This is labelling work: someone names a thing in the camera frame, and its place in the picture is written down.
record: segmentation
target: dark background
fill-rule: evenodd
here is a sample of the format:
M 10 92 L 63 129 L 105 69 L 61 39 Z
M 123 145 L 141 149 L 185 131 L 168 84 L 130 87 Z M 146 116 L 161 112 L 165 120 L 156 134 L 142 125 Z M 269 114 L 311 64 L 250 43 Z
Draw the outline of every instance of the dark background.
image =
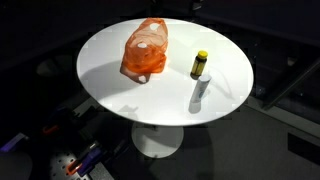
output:
M 146 17 L 149 4 L 148 0 L 1 0 L 0 130 L 8 137 L 21 129 L 31 133 L 59 102 L 82 89 L 74 69 L 48 79 L 35 73 L 39 63 L 71 54 L 75 64 L 77 51 L 92 34 L 139 12 Z M 164 0 L 163 6 L 164 17 L 188 15 L 188 0 Z M 246 52 L 255 71 L 252 95 L 263 99 L 292 71 L 287 57 L 302 63 L 317 57 L 319 6 L 316 0 L 206 0 L 196 16 Z M 319 77 L 317 71 L 277 105 L 319 123 Z

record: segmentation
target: small bottle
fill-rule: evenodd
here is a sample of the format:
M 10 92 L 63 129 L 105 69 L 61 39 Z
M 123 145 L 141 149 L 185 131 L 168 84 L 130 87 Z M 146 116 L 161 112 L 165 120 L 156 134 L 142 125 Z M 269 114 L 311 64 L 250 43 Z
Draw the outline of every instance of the small bottle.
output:
M 201 101 L 201 98 L 206 91 L 209 82 L 211 80 L 210 75 L 202 75 L 199 77 L 196 87 L 193 90 L 192 97 L 191 97 L 191 102 L 192 103 L 198 103 Z
M 191 70 L 191 76 L 199 77 L 202 74 L 204 66 L 207 62 L 208 53 L 206 51 L 199 51 L 196 56 L 193 67 Z

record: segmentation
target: dark floor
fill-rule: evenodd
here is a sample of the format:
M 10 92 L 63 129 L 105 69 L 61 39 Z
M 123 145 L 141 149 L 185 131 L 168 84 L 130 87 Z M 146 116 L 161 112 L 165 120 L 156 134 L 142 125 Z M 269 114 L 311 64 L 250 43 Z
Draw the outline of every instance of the dark floor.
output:
M 320 145 L 300 130 L 246 106 L 206 126 L 184 128 L 182 146 L 167 158 L 146 158 L 132 145 L 114 169 L 120 179 L 320 179 L 320 166 L 288 151 L 289 132 Z

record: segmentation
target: white tube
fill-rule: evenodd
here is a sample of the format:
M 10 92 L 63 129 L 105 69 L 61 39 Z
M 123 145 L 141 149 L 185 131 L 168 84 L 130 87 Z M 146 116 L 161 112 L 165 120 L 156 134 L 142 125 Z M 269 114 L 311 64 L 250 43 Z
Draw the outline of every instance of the white tube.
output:
M 206 88 L 208 87 L 208 84 L 211 80 L 210 75 L 202 75 L 199 77 L 197 81 L 197 85 L 194 88 L 192 97 L 191 97 L 191 102 L 192 103 L 197 103 L 201 101 L 201 97 L 203 96 L 204 92 L 206 91 Z

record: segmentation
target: plastic bag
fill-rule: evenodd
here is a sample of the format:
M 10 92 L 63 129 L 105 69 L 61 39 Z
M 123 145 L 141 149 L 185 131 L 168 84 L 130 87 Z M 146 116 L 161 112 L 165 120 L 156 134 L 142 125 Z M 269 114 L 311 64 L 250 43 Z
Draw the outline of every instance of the plastic bag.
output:
M 125 46 L 122 65 L 135 73 L 160 73 L 166 62 L 168 29 L 163 19 L 147 18 Z

